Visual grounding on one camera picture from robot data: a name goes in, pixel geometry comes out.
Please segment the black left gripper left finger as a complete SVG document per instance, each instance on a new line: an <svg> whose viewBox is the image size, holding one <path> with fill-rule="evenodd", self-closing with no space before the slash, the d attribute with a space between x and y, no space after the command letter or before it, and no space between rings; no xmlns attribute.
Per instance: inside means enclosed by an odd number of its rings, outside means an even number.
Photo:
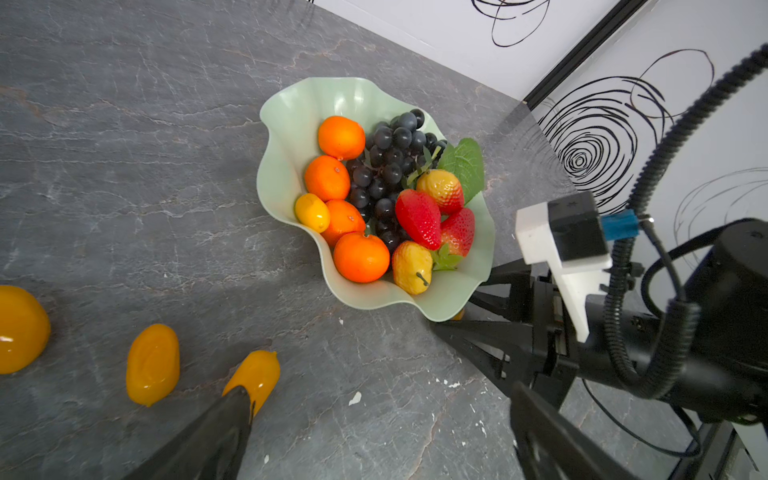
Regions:
<svg viewBox="0 0 768 480"><path fill-rule="evenodd" d="M237 386L131 471L128 479L235 479L251 433L247 390Z"/></svg>

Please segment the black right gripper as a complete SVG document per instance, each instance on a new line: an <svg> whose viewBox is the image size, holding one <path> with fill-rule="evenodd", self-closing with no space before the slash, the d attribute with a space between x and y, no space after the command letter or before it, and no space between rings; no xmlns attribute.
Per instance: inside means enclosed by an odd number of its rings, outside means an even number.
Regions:
<svg viewBox="0 0 768 480"><path fill-rule="evenodd" d="M431 323L431 331L505 396L520 382L555 408L579 370L575 331L551 274L535 276L523 259L491 269L469 302L509 321Z"/></svg>

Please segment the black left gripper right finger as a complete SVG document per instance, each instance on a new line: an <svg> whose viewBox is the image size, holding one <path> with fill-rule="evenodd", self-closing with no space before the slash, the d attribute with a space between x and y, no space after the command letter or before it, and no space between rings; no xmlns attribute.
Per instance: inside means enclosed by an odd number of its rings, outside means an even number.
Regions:
<svg viewBox="0 0 768 480"><path fill-rule="evenodd" d="M509 398L516 456L527 479L635 477L526 385L514 383Z"/></svg>

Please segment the red yellow strawberry front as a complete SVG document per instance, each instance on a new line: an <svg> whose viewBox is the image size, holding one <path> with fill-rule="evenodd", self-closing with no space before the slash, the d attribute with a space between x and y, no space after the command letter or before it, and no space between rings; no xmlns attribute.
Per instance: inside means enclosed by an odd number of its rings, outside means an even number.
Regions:
<svg viewBox="0 0 768 480"><path fill-rule="evenodd" d="M424 293L432 283L431 251L413 241L401 243L392 258L394 283L410 295Z"/></svg>

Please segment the small orange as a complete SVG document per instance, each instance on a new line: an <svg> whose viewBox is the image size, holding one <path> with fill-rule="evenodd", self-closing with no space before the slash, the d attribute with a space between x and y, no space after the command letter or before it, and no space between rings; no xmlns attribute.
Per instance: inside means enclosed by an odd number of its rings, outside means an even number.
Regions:
<svg viewBox="0 0 768 480"><path fill-rule="evenodd" d="M357 158L365 149L366 135L355 121L342 116L325 119L317 131L323 153L340 161Z"/></svg>
<svg viewBox="0 0 768 480"><path fill-rule="evenodd" d="M315 158L304 173L309 193L322 201L345 200L350 191L350 176L341 161L322 155Z"/></svg>
<svg viewBox="0 0 768 480"><path fill-rule="evenodd" d="M326 203L330 213L329 227L322 233L322 237L333 249L338 240L353 232L363 233L366 224L358 209L345 200L329 200Z"/></svg>
<svg viewBox="0 0 768 480"><path fill-rule="evenodd" d="M337 271L355 283L371 283L380 279L390 266L390 252L376 236L352 232L342 236L333 250Z"/></svg>

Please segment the dark fake grape bunch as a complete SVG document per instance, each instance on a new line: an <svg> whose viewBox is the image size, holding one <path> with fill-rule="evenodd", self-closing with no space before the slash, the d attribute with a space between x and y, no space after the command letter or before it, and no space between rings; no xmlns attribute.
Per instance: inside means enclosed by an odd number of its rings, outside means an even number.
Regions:
<svg viewBox="0 0 768 480"><path fill-rule="evenodd" d="M378 122L366 137L364 151L347 163L351 179L348 200L390 251L413 241L397 221L395 203L403 190L416 190L424 173L442 169L456 175L463 188L463 208L485 188L479 144L465 138L453 146L427 131L425 123L426 115L418 108Z"/></svg>

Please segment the small orange front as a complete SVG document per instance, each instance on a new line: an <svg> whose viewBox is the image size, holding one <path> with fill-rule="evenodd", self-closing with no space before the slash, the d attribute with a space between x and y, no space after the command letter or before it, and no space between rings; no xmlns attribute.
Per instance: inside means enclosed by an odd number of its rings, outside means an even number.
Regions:
<svg viewBox="0 0 768 480"><path fill-rule="evenodd" d="M317 131L323 153L340 161L357 158L365 149L366 135L355 121L342 116L325 119Z"/></svg>

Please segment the green wavy fruit bowl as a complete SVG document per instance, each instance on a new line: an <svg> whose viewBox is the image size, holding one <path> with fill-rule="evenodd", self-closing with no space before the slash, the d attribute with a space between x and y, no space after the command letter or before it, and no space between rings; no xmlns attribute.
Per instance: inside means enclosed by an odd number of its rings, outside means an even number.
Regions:
<svg viewBox="0 0 768 480"><path fill-rule="evenodd" d="M264 209L276 220L299 224L294 214L296 199L304 193L306 167L318 157L317 129L333 115L356 121L369 129L378 121L411 110L375 83L355 77L313 77L303 79L270 97L260 118L269 138L257 173L257 192ZM477 194L468 204L474 212L476 234L468 256L454 271L438 271L433 284L420 295L411 296L389 277L358 284L342 277L322 236L305 228L316 244L324 279L342 303L360 310L374 310L405 303L415 306L431 321L453 318L485 282L493 266L496 229L485 200Z"/></svg>

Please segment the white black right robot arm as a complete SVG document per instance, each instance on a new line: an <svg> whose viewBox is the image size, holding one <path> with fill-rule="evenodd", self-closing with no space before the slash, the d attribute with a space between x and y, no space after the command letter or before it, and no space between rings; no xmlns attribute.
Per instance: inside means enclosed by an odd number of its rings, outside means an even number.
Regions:
<svg viewBox="0 0 768 480"><path fill-rule="evenodd" d="M688 278L700 308L691 349L665 403L704 420L754 424L767 418L767 224L742 219L703 233L672 251L705 257ZM560 407L573 382L618 387L603 332L602 306L586 305L590 335L579 342L550 275L535 276L521 260L493 268L505 297L477 291L471 302L489 321L432 325L433 332L474 364L502 393L522 383Z"/></svg>

